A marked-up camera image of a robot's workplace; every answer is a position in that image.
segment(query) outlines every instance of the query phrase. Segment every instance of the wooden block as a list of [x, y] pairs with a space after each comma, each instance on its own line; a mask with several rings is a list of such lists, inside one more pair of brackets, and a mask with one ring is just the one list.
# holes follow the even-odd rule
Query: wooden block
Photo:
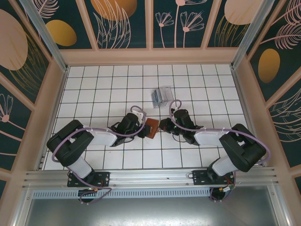
[[146, 137], [153, 139], [155, 137], [156, 133], [160, 130], [159, 120], [148, 118], [146, 120], [146, 125], [150, 126], [150, 134], [147, 135]]

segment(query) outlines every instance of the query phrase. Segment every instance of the metal plate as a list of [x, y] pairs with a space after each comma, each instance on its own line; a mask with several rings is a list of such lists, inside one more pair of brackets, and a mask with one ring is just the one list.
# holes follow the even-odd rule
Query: metal plate
[[225, 177], [234, 184], [234, 176], [232, 172], [227, 173], [224, 177], [217, 178], [216, 181], [212, 181], [207, 176], [207, 170], [194, 170], [192, 172], [192, 176], [194, 185], [227, 185], [228, 181]]
[[[108, 187], [110, 181], [110, 172], [96, 172], [94, 180], [91, 185], [97, 187]], [[87, 185], [81, 183], [73, 173], [68, 174], [67, 187], [88, 187]]]

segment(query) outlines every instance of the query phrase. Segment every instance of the grid tile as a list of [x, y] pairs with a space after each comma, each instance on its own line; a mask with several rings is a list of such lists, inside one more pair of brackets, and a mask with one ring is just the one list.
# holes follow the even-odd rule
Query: grid tile
[[229, 65], [216, 65], [216, 70], [218, 74], [231, 74]]
[[164, 168], [182, 167], [181, 150], [180, 149], [162, 150], [162, 161], [163, 161]]
[[112, 77], [114, 66], [99, 66], [98, 77]]
[[79, 92], [78, 103], [92, 103], [94, 101], [95, 90], [94, 89], [83, 89]]
[[144, 65], [143, 76], [157, 76], [158, 68], [157, 65]]
[[79, 90], [65, 90], [62, 103], [76, 103], [79, 98]]
[[162, 150], [143, 150], [143, 168], [162, 168]]
[[159, 75], [173, 75], [173, 68], [171, 65], [158, 65]]
[[174, 75], [188, 75], [186, 65], [173, 65]]
[[188, 76], [190, 87], [205, 87], [204, 76]]
[[124, 169], [141, 169], [142, 168], [142, 150], [124, 151], [123, 160]]
[[[147, 118], [169, 116], [168, 106], [153, 108], [151, 94], [170, 86], [182, 100], [190, 118], [206, 128], [246, 125], [228, 65], [122, 65], [71, 67], [53, 132], [73, 119], [85, 126], [106, 128], [120, 122], [130, 107], [143, 107]], [[182, 136], [176, 140], [185, 141]], [[82, 155], [96, 170], [206, 167], [226, 156], [223, 148], [194, 146], [158, 132], [154, 139], [135, 137], [132, 142], [108, 147], [89, 145]], [[45, 170], [62, 170], [46, 153]]]
[[85, 67], [71, 67], [68, 78], [81, 78], [83, 77]]
[[96, 89], [111, 89], [112, 88], [112, 77], [98, 78]]
[[215, 65], [202, 65], [203, 75], [217, 74]]
[[95, 89], [97, 78], [83, 78], [80, 89]]
[[99, 66], [86, 66], [84, 70], [84, 77], [97, 77], [98, 69]]
[[188, 75], [202, 75], [201, 65], [187, 65]]
[[127, 77], [128, 66], [114, 66], [113, 77], [125, 76]]
[[142, 65], [130, 65], [128, 67], [128, 76], [142, 76], [143, 66]]

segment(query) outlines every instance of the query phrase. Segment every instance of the transparent container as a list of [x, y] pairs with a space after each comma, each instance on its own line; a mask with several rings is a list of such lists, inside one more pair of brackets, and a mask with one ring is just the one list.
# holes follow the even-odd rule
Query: transparent container
[[169, 104], [174, 100], [171, 87], [161, 87], [155, 89], [151, 94], [152, 105], [154, 108], [169, 106]]

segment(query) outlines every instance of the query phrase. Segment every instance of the flower illustration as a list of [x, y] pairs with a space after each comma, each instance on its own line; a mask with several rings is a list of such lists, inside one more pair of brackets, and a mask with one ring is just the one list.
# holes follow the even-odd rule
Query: flower illustration
[[204, 28], [202, 13], [190, 13], [187, 17], [187, 12], [181, 13], [181, 23], [184, 31], [183, 48], [185, 47], [186, 32], [202, 30]]
[[175, 13], [175, 26], [174, 26], [174, 47], [177, 48], [177, 24], [179, 7], [185, 5], [197, 5], [207, 2], [207, 0], [175, 0], [177, 6], [177, 12]]
[[[0, 122], [4, 122], [4, 123], [8, 122], [19, 129], [25, 130], [24, 128], [12, 123], [9, 120], [9, 116], [10, 116], [11, 110], [13, 108], [13, 102], [14, 102], [14, 99], [10, 95], [8, 95], [7, 98], [5, 99], [4, 95], [2, 93], [0, 94]], [[20, 141], [20, 142], [22, 141], [22, 139], [17, 138], [11, 134], [8, 134], [2, 130], [0, 130], [0, 133], [7, 137], [15, 139], [17, 141]]]
[[207, 2], [207, 0], [175, 0], [176, 4], [178, 6], [184, 6], [184, 5], [197, 5]]
[[0, 94], [0, 121], [1, 122], [9, 121], [9, 115], [13, 107], [13, 101], [14, 99], [10, 95], [8, 95], [7, 99], [5, 100], [4, 95], [2, 93]]
[[156, 20], [157, 20], [157, 22], [159, 24], [159, 27], [160, 27], [161, 40], [162, 40], [163, 48], [165, 48], [164, 41], [163, 41], [163, 35], [162, 35], [162, 27], [173, 25], [174, 21], [172, 20], [170, 12], [169, 13], [162, 13], [162, 15], [160, 13], [156, 13]]

